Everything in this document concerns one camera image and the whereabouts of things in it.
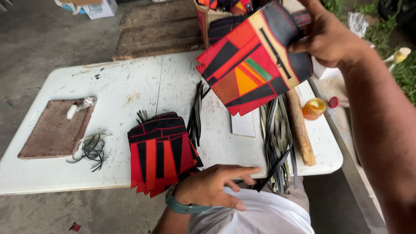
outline wristwatch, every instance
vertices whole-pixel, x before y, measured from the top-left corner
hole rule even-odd
[[[182,205],[179,202],[177,202],[173,198],[173,192],[175,192],[176,187],[178,186],[178,183],[175,183],[171,185],[168,192],[166,193],[166,205],[171,209],[172,211],[180,214],[195,214],[202,211],[206,211],[211,209],[212,207],[207,206],[198,206],[194,204],[189,205]]]

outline orange jar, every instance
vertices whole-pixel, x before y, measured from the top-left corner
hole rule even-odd
[[[325,100],[318,97],[312,98],[302,108],[303,117],[308,120],[315,120],[325,112],[326,108]]]

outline concrete floor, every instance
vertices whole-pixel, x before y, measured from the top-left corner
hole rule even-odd
[[[9,12],[0,12],[0,101],[12,108],[0,105],[1,157],[49,73],[112,61],[123,12],[141,3],[122,4],[115,17],[99,20],[72,16],[53,0],[17,0],[14,6],[5,5]],[[305,179],[317,233],[369,233],[358,206],[349,205],[354,200],[343,176],[338,171],[333,176]],[[0,230],[68,233],[77,222],[82,225],[81,234],[146,234],[164,208],[163,195],[150,199],[129,188],[5,196],[0,197]]]

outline hand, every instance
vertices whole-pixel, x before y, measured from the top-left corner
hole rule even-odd
[[[338,19],[327,11],[319,0],[299,0],[306,7],[311,23],[307,38],[289,46],[292,53],[309,52],[326,67],[341,63],[355,63],[362,53],[370,49],[367,43],[350,32]]]
[[[195,203],[201,206],[224,206],[244,211],[243,201],[224,193],[224,186],[238,192],[240,187],[231,179],[240,177],[246,184],[253,185],[254,180],[249,175],[260,170],[259,167],[217,164],[186,178],[178,185],[173,197],[181,204]]]

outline white folding table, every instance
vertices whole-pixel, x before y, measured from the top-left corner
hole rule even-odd
[[[129,187],[127,132],[138,124],[136,113],[147,110],[153,116],[175,111],[187,123],[196,84],[202,79],[195,69],[195,57],[199,54],[201,51],[185,52],[53,71],[0,161],[0,194]],[[296,91],[302,105],[314,97],[308,82],[303,82]],[[17,158],[49,100],[88,96],[96,96],[98,100],[85,134],[103,130],[112,134],[105,138],[104,152],[109,158],[100,171],[91,172],[91,161],[87,160],[69,164],[66,158]],[[213,92],[208,93],[202,101],[201,146],[198,147],[204,168],[215,164],[259,166],[262,171],[253,177],[266,177],[258,110],[253,112],[253,117],[255,138],[233,135],[229,112]],[[295,151],[298,174],[328,174],[339,169],[342,154],[325,117],[305,120],[305,124],[317,164],[305,166]]]

